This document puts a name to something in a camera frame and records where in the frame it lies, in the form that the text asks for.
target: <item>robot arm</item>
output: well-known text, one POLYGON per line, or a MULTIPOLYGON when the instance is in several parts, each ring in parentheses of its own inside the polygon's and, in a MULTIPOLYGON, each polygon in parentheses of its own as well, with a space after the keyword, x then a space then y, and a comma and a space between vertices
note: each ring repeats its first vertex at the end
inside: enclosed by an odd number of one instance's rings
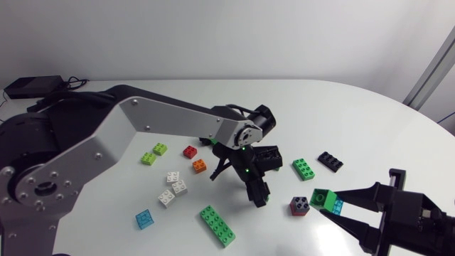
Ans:
POLYGON ((363 251, 387 256, 391 245, 423 255, 455 255, 455 218, 441 211, 423 193, 403 191, 405 171, 390 169, 390 186, 338 191, 346 203, 382 212, 379 228, 321 210, 321 213, 358 239, 363 251))
POLYGON ((269 195, 264 172, 282 165, 278 148, 251 146, 275 126, 265 106, 245 117, 232 107, 209 110, 118 85, 57 92, 28 111, 0 126, 3 256, 52 255, 58 221, 87 182, 120 160, 136 132, 216 139, 214 154, 230 160, 257 207, 269 195))

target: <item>light green lego brick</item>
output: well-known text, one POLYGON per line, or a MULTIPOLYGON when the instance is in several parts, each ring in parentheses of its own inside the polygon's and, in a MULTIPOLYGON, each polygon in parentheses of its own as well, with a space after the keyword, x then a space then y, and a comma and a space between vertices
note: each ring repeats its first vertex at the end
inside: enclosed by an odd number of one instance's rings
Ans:
POLYGON ((154 153, 159 155, 159 156, 164 155, 164 152, 166 152, 166 150, 168 150, 168 147, 165 144, 158 143, 154 147, 154 153))
POLYGON ((155 162, 156 155, 152 153, 145 153, 141 158, 141 163, 152 165, 155 162))
POLYGON ((200 216, 224 247, 228 246, 235 239, 234 232, 226 225, 212 206, 205 207, 200 212, 200 216))
POLYGON ((333 211, 335 205, 336 194, 328 189, 315 188, 311 196, 310 206, 317 210, 326 209, 329 212, 333 211))
POLYGON ((311 170, 310 166, 305 162, 304 159, 294 160, 292 166, 296 169, 297 173, 300 175, 300 178, 303 181, 308 181, 309 179, 314 178, 314 172, 311 170))

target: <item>table surface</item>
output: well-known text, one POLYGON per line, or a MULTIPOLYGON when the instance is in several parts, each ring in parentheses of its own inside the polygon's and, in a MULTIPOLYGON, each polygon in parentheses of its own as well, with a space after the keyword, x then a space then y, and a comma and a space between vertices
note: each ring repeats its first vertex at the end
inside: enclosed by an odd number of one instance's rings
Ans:
MULTIPOLYGON (((86 255, 363 255, 358 241, 315 209, 290 215, 294 196, 310 197, 314 188, 342 191, 388 184, 390 168, 407 170, 405 189, 429 196, 455 215, 451 159, 455 138, 424 115, 382 95, 358 87, 317 80, 152 80, 89 82, 81 90, 106 90, 128 84, 204 107, 236 104, 268 106, 277 126, 257 146, 278 145, 279 171, 264 180, 271 195, 256 208, 232 168, 215 181, 209 176, 218 159, 197 138, 138 133, 121 161, 82 190, 58 228, 54 252, 86 255), (168 146, 152 166, 142 154, 158 142, 168 146), (195 174, 182 151, 198 149, 208 170, 195 174), (328 151, 344 165, 333 173, 317 162, 328 151), (301 181, 291 163, 305 158, 316 176, 301 181), (168 171, 180 171, 188 193, 165 209, 158 196, 168 171), (227 247, 216 240, 199 212, 212 205, 236 234, 227 247), (135 215, 149 209, 155 223, 144 230, 135 215)), ((6 119, 36 100, 11 100, 0 109, 6 119)), ((341 215, 377 227, 380 214, 345 204, 341 215)), ((393 247, 391 255, 413 255, 393 247)))

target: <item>orange lego brick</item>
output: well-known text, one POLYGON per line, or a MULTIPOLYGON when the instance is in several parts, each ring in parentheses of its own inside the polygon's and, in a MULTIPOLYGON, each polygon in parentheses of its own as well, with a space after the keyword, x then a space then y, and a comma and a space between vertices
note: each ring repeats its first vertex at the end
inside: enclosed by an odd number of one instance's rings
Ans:
POLYGON ((201 171, 207 170, 207 166, 202 159, 193 162, 193 168, 197 174, 199 174, 201 171))

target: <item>white lego brick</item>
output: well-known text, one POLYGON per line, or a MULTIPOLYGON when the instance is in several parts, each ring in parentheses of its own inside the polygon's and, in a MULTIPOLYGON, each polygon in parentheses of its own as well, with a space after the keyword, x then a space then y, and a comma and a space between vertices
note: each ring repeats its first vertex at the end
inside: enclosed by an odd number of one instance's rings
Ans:
POLYGON ((173 192, 176 194, 176 196, 181 196, 184 193, 188 192, 188 189, 186 188, 185 181, 180 180, 172 184, 173 192))
POLYGON ((172 184, 174 182, 177 182, 180 177, 180 172, 178 171, 172 171, 168 172, 168 176, 166 177, 166 181, 168 184, 172 184))
POLYGON ((168 208, 174 201, 175 201, 175 196, 170 192, 168 189, 166 189, 159 197, 158 199, 164 204, 166 208, 168 208))

